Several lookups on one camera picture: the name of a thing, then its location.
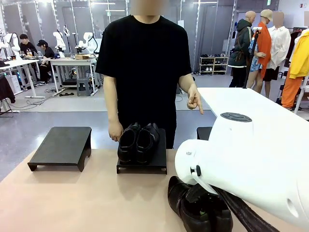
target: man's right hand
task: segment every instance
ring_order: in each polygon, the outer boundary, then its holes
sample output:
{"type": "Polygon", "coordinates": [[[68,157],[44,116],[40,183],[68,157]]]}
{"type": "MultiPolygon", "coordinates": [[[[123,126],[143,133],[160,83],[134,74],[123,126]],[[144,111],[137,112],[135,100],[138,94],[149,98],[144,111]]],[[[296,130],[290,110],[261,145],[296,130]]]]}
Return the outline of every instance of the man's right hand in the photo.
{"type": "Polygon", "coordinates": [[[266,54],[264,52],[258,52],[256,54],[257,57],[261,57],[261,58],[265,58],[266,57],[266,54]]]}
{"type": "Polygon", "coordinates": [[[118,142],[123,132],[124,132],[124,129],[118,120],[109,121],[108,133],[112,140],[114,140],[115,142],[118,142]]]}

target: man's left hand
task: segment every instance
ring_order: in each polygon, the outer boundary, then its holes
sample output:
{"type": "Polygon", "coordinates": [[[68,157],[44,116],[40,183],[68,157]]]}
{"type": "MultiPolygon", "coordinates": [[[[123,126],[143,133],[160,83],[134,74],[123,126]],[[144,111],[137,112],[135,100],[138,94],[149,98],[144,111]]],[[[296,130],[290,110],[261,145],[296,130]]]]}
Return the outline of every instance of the man's left hand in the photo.
{"type": "Polygon", "coordinates": [[[204,110],[203,110],[203,105],[202,105],[202,100],[201,100],[201,95],[199,91],[197,90],[197,86],[194,84],[189,88],[188,91],[188,102],[187,106],[190,110],[196,109],[197,107],[199,108],[199,112],[203,115],[204,110]]]}

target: orange pants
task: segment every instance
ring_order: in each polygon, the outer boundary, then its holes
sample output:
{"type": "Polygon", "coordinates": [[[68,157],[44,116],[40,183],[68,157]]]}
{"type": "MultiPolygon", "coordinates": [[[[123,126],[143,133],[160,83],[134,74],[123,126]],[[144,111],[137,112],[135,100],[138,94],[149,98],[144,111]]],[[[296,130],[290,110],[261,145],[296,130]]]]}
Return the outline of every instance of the orange pants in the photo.
{"type": "Polygon", "coordinates": [[[282,106],[284,108],[289,108],[294,106],[296,94],[301,86],[301,82],[303,81],[303,76],[299,76],[296,79],[290,78],[290,70],[286,76],[284,89],[282,92],[282,106]]]}

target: orange shirt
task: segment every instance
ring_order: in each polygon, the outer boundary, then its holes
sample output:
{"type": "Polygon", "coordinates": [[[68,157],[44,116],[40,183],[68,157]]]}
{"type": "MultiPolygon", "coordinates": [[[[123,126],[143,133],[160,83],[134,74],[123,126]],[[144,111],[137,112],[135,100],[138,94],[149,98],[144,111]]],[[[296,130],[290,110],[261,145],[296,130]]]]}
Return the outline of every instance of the orange shirt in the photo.
{"type": "Polygon", "coordinates": [[[257,47],[258,47],[258,52],[263,52],[266,54],[265,58],[259,58],[259,64],[261,64],[262,67],[262,71],[261,71],[261,76],[262,79],[265,76],[266,73],[266,68],[267,68],[267,64],[270,62],[271,59],[271,36],[269,34],[269,31],[266,27],[266,25],[263,22],[260,22],[258,27],[261,27],[262,30],[260,31],[261,33],[259,34],[259,37],[257,39],[257,47]]]}

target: neck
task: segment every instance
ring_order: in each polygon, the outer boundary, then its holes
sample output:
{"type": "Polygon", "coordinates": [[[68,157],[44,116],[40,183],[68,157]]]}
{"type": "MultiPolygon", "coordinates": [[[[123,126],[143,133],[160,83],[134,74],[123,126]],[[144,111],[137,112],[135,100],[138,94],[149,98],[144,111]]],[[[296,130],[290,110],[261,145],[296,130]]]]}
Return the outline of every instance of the neck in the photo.
{"type": "Polygon", "coordinates": [[[134,15],[137,21],[145,24],[152,24],[159,20],[159,15],[134,15]]]}
{"type": "Polygon", "coordinates": [[[267,24],[267,20],[264,17],[261,17],[261,22],[264,23],[265,25],[267,24]]]}

